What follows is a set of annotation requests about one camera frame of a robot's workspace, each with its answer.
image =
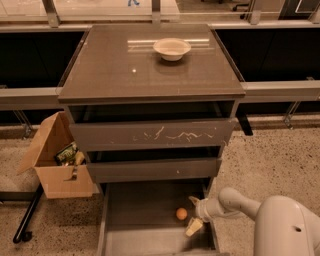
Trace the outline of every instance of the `grey cabinet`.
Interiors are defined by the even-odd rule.
[[[192,50],[164,61],[165,37]],[[243,96],[206,25],[93,26],[59,101],[105,193],[98,255],[217,252],[210,225],[188,239],[174,215],[210,188]]]

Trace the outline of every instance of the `black metal frame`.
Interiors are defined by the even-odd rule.
[[[0,201],[30,201],[29,207],[23,216],[19,228],[13,238],[15,244],[28,242],[32,239],[32,232],[26,231],[32,215],[42,196],[43,188],[39,184],[35,192],[0,192]]]
[[[239,121],[239,124],[240,124],[244,134],[247,136],[252,136],[253,131],[252,131],[251,125],[249,123],[247,114],[244,111],[238,109],[237,113],[236,113],[236,117]]]

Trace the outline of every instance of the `speckled floor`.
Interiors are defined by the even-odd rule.
[[[280,117],[250,118],[254,136],[235,129],[223,154],[212,194],[232,186],[256,200],[271,195],[292,197],[320,216],[320,116],[295,116],[288,130]],[[33,191],[33,173],[17,176],[15,169],[30,139],[21,140],[20,127],[0,127],[0,186]],[[95,255],[102,197],[47,200],[42,196],[29,230],[29,242],[12,242],[28,206],[25,202],[0,205],[0,255]],[[215,219],[221,252],[251,256],[254,223],[248,218]]]

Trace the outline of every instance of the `white bowl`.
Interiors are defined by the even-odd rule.
[[[177,61],[191,50],[191,45],[179,38],[164,38],[154,43],[153,49],[168,61]]]

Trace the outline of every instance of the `open cardboard box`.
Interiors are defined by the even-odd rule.
[[[58,166],[54,155],[73,141],[69,122],[64,112],[46,118],[35,134],[24,155],[18,174],[34,169],[47,198],[90,197],[94,184],[86,165],[79,165],[77,179],[71,178],[73,166]]]

